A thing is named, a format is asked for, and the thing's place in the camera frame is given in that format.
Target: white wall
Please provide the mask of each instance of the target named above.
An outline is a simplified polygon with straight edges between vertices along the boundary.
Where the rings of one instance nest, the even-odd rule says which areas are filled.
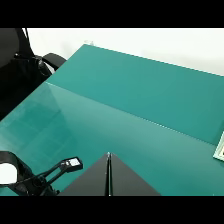
[[[224,75],[224,29],[28,28],[35,54],[68,59],[83,43]]]

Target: white floor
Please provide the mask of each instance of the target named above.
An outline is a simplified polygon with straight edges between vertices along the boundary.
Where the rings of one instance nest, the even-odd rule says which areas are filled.
[[[224,76],[223,28],[28,28],[35,54],[66,59],[82,44]]]

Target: green table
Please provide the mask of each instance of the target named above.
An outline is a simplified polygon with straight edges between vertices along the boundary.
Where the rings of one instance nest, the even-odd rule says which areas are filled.
[[[79,156],[84,170],[58,179],[59,190],[110,151],[162,195],[224,195],[224,163],[212,157],[223,131],[223,84],[84,45],[0,123],[0,150],[34,173]]]

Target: office chair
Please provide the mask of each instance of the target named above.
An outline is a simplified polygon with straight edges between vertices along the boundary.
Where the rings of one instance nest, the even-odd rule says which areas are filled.
[[[0,28],[0,121],[66,61],[49,53],[35,55],[27,28]]]

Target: chair armrest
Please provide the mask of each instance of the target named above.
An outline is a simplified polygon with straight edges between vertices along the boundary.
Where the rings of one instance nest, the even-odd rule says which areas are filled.
[[[64,59],[63,57],[57,55],[57,54],[53,54],[53,53],[49,53],[47,55],[45,55],[44,57],[42,57],[42,60],[49,64],[51,67],[54,68],[54,70],[56,71],[64,62],[66,62],[66,59]]]

